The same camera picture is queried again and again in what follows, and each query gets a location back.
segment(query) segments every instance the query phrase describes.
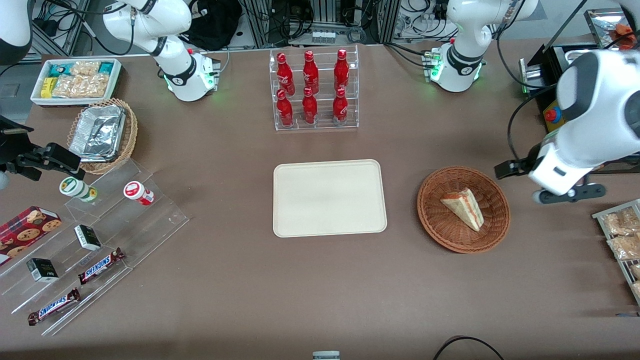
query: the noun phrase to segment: clear acrylic shelf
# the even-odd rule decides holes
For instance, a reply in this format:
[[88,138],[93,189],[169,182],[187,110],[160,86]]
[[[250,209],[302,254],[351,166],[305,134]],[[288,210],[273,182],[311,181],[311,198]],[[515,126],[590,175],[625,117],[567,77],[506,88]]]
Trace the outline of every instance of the clear acrylic shelf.
[[[124,197],[122,189],[132,180],[153,191],[155,199],[151,205],[143,206]],[[56,231],[0,267],[0,289],[6,308],[23,317],[25,326],[30,313],[78,288],[80,303],[32,327],[42,335],[60,331],[189,221],[156,186],[151,173],[131,159],[111,169],[92,186],[98,189],[93,202],[69,200],[57,211],[63,224]],[[93,228],[102,244],[100,250],[92,252],[80,247],[74,232],[78,224]],[[118,247],[126,258],[80,285],[78,274]],[[35,282],[26,265],[30,258],[50,259],[60,278],[50,284]]]
[[[346,90],[346,99],[349,101],[347,108],[347,119],[344,125],[336,126],[333,123],[333,100],[335,99],[335,89],[333,87],[333,67],[337,60],[339,49],[347,51],[347,62],[349,63],[349,85]],[[302,108],[302,99],[304,98],[303,89],[305,82],[302,75],[302,69],[305,66],[305,51],[314,52],[314,59],[318,65],[320,77],[320,91],[315,95],[318,103],[317,122],[309,125],[304,120],[304,112]],[[287,56],[287,63],[293,71],[293,83],[296,86],[296,93],[288,97],[293,107],[293,126],[284,127],[278,115],[276,107],[277,97],[276,91],[280,88],[278,83],[278,62],[275,57],[278,53],[284,53]],[[345,129],[357,128],[360,125],[359,112],[359,77],[358,77],[358,47],[352,46],[333,46],[333,47],[306,47],[303,49],[274,49],[269,54],[269,78],[271,80],[271,102],[273,103],[273,119],[276,130],[315,130],[315,129]]]

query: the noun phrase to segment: brown wicker basket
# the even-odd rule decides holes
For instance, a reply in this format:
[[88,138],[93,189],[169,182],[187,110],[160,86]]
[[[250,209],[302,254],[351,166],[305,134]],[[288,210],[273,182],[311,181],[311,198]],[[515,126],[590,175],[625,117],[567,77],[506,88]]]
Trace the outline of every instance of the brown wicker basket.
[[[95,175],[102,175],[116,166],[119,162],[130,158],[131,153],[133,153],[133,148],[136,145],[136,136],[138,135],[138,120],[136,119],[136,114],[133,113],[126,102],[120,99],[109,99],[106,101],[96,102],[88,107],[107,105],[118,105],[123,107],[127,111],[127,118],[125,119],[125,127],[120,141],[120,154],[116,160],[110,163],[80,163],[81,169]],[[71,131],[69,131],[69,135],[67,136],[67,147],[71,146],[71,140],[74,138],[74,134],[76,133],[76,126],[79,119],[80,114],[76,116],[76,121],[71,125]]]
[[[465,188],[474,193],[484,224],[473,231],[440,202],[446,193]],[[445,167],[433,172],[418,192],[418,215],[425,230],[447,249],[471,254],[491,250],[507,235],[511,212],[495,181],[468,167]]]

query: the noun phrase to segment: coca-cola bottle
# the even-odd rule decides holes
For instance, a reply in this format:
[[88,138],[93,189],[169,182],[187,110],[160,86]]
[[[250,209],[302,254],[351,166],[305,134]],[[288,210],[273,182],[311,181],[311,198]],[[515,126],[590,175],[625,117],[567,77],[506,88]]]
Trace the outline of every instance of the coca-cola bottle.
[[333,100],[333,123],[337,126],[342,126],[347,122],[347,106],[349,102],[344,97],[344,88],[339,88],[335,92],[335,99]]
[[302,99],[302,108],[305,111],[305,121],[307,124],[314,125],[318,115],[318,102],[310,87],[305,88],[305,98]]
[[296,86],[293,85],[293,71],[287,63],[287,57],[284,53],[279,53],[276,56],[278,60],[278,82],[280,87],[283,88],[287,95],[293,96],[296,93]]
[[278,108],[278,115],[280,116],[280,122],[284,127],[293,126],[293,108],[291,102],[287,99],[287,94],[282,89],[278,89],[276,92],[278,102],[276,107]]
[[314,52],[305,51],[305,67],[302,69],[305,77],[305,86],[310,87],[314,94],[320,91],[320,78],[318,75],[318,65],[314,61]]
[[338,50],[338,61],[335,62],[333,68],[333,87],[335,91],[339,88],[347,88],[349,85],[349,63],[347,63],[347,51],[345,49]]

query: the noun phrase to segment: table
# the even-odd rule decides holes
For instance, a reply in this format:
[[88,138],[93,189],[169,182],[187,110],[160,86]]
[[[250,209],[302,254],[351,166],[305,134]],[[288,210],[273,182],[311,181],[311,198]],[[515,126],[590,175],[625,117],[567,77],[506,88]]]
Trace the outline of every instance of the table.
[[[541,43],[504,41],[508,63]],[[637,359],[640,320],[613,316],[637,307],[590,217],[640,197],[637,176],[594,177],[606,197],[554,206],[533,203],[538,188],[526,177],[501,180],[513,217],[507,238],[484,254],[452,253],[420,225],[417,190],[448,165],[493,177],[511,156],[506,124],[520,89],[495,47],[461,94],[426,84],[383,46],[359,49],[360,129],[321,134],[273,129],[267,51],[232,53],[220,90],[194,103],[167,91],[152,58],[122,58],[118,94],[140,123],[133,157],[193,219],[54,337],[0,311],[2,358],[299,360],[336,349],[345,360],[428,359],[465,334],[506,359]],[[66,143],[77,112],[34,106],[32,141]],[[544,136],[539,121],[534,105],[518,116],[521,153]],[[384,232],[273,234],[277,165],[367,158],[382,169]],[[0,218],[32,204],[57,209],[68,199],[62,178],[12,176]],[[441,357],[466,358],[494,359],[461,343]]]

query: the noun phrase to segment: cookie box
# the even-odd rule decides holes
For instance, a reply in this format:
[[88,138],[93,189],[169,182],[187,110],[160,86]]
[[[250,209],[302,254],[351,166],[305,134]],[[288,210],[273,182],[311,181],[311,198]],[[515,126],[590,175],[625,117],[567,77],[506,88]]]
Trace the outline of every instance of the cookie box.
[[58,214],[36,206],[0,226],[0,265],[14,258],[48,232],[60,226]]

